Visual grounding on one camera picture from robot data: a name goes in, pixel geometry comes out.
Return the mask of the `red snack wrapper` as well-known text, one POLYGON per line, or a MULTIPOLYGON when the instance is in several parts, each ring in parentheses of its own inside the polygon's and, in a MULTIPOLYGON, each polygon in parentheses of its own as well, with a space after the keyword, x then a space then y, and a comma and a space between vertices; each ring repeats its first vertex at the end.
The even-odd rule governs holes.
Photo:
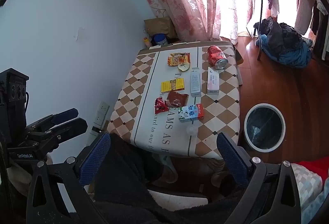
POLYGON ((154 113, 159 114, 167 111, 169 111, 169 107, 166 102, 161 97, 158 97, 154 103, 154 113))

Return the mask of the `brown foil wrapper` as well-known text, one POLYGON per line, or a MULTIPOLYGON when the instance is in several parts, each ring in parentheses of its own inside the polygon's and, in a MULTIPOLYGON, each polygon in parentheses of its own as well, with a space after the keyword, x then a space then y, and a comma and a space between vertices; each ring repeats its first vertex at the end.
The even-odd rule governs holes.
POLYGON ((169 108, 180 108, 186 106, 188 99, 188 94, 170 91, 165 102, 169 108))

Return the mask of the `yellow cigarette box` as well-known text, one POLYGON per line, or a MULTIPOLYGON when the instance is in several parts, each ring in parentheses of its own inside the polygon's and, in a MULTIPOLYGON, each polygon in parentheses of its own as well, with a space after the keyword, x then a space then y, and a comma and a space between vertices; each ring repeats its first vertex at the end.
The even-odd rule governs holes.
POLYGON ((179 91, 184 89, 184 78, 175 78, 172 80, 161 82, 161 93, 168 93, 170 91, 179 91))

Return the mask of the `milk carton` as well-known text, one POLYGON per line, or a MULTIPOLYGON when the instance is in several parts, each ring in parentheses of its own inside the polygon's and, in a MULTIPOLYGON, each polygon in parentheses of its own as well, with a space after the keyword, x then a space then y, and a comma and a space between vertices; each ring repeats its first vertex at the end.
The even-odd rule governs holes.
POLYGON ((178 109, 180 122, 192 122, 204 118, 204 107, 202 104, 192 104, 178 109))

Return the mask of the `red cola can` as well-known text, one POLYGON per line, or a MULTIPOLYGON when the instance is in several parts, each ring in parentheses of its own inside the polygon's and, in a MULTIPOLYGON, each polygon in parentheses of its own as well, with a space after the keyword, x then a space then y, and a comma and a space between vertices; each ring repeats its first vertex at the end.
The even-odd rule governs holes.
POLYGON ((208 61, 216 70, 221 70, 226 67, 228 60, 224 52, 215 45, 211 45, 207 50, 208 61))

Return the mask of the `white round trash bin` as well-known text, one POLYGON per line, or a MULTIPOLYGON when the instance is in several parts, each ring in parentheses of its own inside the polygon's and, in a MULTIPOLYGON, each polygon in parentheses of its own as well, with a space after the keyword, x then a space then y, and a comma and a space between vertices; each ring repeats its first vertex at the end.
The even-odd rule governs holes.
POLYGON ((257 152, 275 151, 284 141, 286 124, 281 111, 272 104, 253 106, 244 119, 244 137, 257 152))

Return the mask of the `clear plastic cup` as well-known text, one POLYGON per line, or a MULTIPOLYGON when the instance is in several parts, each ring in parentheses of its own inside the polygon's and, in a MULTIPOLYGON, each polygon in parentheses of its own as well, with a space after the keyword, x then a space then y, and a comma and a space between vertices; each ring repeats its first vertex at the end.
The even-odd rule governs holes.
POLYGON ((198 134, 198 127, 195 125, 189 125, 186 128, 186 134, 192 137, 196 137, 198 134))

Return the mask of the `small yellow bottle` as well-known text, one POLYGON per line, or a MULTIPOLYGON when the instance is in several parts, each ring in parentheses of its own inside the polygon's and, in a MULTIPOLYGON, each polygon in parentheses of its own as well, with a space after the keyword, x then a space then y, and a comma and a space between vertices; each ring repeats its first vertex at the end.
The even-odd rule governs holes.
POLYGON ((144 37, 143 41, 147 48, 150 48, 152 46, 152 43, 150 42, 150 40, 147 37, 144 37))

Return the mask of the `orange snack bag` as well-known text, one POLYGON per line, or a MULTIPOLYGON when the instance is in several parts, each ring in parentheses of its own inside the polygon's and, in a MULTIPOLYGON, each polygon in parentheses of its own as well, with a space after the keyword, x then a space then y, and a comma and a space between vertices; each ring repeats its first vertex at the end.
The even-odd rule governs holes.
POLYGON ((170 53, 167 58, 168 66, 179 66, 190 63, 190 54, 188 52, 170 53))

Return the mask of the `blue lidded jar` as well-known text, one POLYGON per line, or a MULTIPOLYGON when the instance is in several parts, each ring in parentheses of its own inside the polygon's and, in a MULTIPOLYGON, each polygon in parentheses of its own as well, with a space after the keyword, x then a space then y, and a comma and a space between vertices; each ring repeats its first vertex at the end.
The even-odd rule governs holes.
POLYGON ((168 45, 167 38, 165 34, 156 34, 153 36, 154 42, 160 46, 168 45))

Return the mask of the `white pink medicine box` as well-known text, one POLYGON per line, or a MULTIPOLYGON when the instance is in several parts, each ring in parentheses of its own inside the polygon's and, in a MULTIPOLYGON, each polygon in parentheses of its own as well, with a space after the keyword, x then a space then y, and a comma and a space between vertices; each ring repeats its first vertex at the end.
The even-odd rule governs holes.
POLYGON ((209 67, 207 69, 207 94, 219 93, 219 79, 219 73, 213 68, 209 67))

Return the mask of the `brown paper bag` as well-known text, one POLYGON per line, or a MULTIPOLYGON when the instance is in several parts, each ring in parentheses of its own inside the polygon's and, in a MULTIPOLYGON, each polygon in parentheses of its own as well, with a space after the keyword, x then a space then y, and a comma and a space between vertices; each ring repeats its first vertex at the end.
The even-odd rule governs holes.
POLYGON ((144 25, 147 33, 150 36, 154 36, 156 34, 164 34, 169 38, 178 37, 175 26, 168 16, 144 20, 144 25))

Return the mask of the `pile of dark clothes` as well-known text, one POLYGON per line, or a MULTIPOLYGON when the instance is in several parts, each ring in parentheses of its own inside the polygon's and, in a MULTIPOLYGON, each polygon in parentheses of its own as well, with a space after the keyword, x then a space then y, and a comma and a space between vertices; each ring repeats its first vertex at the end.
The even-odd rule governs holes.
POLYGON ((272 17, 254 24, 260 38, 256 45, 271 60, 294 68, 305 68, 311 61, 313 41, 300 35, 286 23, 277 23, 272 17))

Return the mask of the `black wall plug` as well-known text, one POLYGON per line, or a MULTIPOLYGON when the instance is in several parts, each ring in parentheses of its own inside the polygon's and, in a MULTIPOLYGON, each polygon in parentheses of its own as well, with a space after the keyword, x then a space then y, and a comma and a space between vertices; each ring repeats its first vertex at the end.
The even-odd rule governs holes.
POLYGON ((98 134, 100 134, 102 132, 102 130, 100 128, 95 127, 95 126, 92 127, 92 131, 94 131, 94 132, 96 132, 98 134))

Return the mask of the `white wall sockets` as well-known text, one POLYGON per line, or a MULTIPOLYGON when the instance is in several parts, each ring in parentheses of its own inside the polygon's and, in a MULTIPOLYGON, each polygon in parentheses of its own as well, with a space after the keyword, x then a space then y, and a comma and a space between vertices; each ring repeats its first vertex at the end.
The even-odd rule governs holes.
MULTIPOLYGON (((109 108, 110 108, 110 106, 106 102, 104 102, 104 101, 100 102, 98 109, 96 111, 95 118, 92 123, 92 127, 95 126, 95 127, 100 128, 101 130, 103 130, 103 128, 106 124, 106 121, 107 121, 107 113, 109 111, 109 108)), ((92 131, 92 127, 91 127, 90 134, 97 136, 98 133, 92 131)))

